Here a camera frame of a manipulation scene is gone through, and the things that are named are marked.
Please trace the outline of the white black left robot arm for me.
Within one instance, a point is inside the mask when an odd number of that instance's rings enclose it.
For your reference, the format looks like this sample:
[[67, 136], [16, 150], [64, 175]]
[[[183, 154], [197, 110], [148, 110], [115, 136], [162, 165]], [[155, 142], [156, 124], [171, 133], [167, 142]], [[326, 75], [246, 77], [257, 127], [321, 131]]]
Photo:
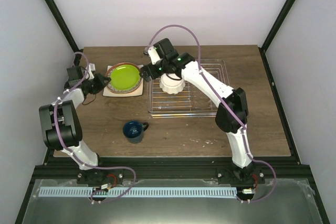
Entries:
[[97, 73], [93, 63], [87, 67], [70, 67], [67, 74], [62, 96], [39, 108], [43, 141], [48, 148], [67, 154], [80, 170], [90, 169], [89, 178], [95, 184], [102, 184], [107, 178], [107, 170], [99, 166], [99, 155], [84, 142], [76, 109], [87, 95], [97, 95], [111, 79]]

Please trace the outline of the wire dish rack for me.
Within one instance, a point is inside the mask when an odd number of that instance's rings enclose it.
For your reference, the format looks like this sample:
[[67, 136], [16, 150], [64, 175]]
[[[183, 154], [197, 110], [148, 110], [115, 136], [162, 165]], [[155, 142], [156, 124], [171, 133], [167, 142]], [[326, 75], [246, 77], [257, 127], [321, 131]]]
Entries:
[[[228, 97], [228, 76], [225, 62], [218, 59], [203, 59], [201, 66], [206, 71], [206, 79], [222, 98]], [[162, 90], [161, 81], [180, 85], [183, 89], [169, 94]], [[182, 81], [175, 74], [164, 74], [148, 84], [148, 112], [154, 118], [215, 117], [217, 105], [199, 88], [188, 81]]]

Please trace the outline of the floral orange rimmed plate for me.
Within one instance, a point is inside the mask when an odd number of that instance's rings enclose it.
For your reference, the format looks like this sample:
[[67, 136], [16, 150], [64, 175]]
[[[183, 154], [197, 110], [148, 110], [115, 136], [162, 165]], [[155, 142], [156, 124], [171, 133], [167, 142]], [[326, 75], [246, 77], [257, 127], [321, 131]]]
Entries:
[[[107, 72], [106, 72], [105, 76], [109, 77], [109, 72], [110, 72], [110, 70], [111, 70], [111, 68], [113, 66], [110, 66], [110, 67], [107, 68]], [[106, 88], [107, 88], [108, 91], [110, 91], [111, 93], [114, 93], [114, 94], [128, 94], [128, 93], [131, 93], [131, 92], [135, 91], [137, 88], [139, 88], [140, 85], [141, 85], [141, 82], [142, 82], [142, 78], [141, 78], [141, 81], [140, 81], [139, 85], [135, 89], [130, 90], [129, 92], [115, 92], [114, 90], [111, 89], [110, 82], [108, 83], [108, 85], [106, 86]]]

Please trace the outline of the green plate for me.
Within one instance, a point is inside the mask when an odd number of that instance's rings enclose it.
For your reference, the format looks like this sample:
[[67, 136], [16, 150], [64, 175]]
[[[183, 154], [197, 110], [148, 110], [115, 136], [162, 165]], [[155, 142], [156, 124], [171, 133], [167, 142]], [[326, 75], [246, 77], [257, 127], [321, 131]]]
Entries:
[[109, 72], [110, 87], [115, 92], [129, 92], [135, 89], [140, 81], [140, 71], [136, 65], [130, 63], [118, 64]]

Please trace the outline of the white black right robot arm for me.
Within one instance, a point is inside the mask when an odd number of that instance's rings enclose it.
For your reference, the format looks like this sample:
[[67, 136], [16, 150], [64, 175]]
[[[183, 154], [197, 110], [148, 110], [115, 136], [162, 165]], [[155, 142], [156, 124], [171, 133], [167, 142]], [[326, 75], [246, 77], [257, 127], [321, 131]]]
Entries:
[[159, 79], [160, 87], [167, 94], [180, 93], [188, 82], [206, 95], [217, 107], [216, 125], [226, 133], [236, 166], [233, 177], [244, 184], [252, 177], [252, 162], [247, 141], [248, 106], [243, 89], [234, 89], [206, 71], [199, 60], [190, 54], [178, 53], [170, 40], [165, 38], [145, 48], [150, 63], [140, 69], [140, 76], [147, 82]]

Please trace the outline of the white scalloped bowl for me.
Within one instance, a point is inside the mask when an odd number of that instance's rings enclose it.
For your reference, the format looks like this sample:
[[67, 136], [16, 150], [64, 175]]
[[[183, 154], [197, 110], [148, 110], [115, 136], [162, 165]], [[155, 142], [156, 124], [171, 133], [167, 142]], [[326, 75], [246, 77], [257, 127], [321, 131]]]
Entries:
[[184, 87], [185, 81], [173, 73], [164, 74], [160, 78], [160, 88], [165, 93], [178, 94]]

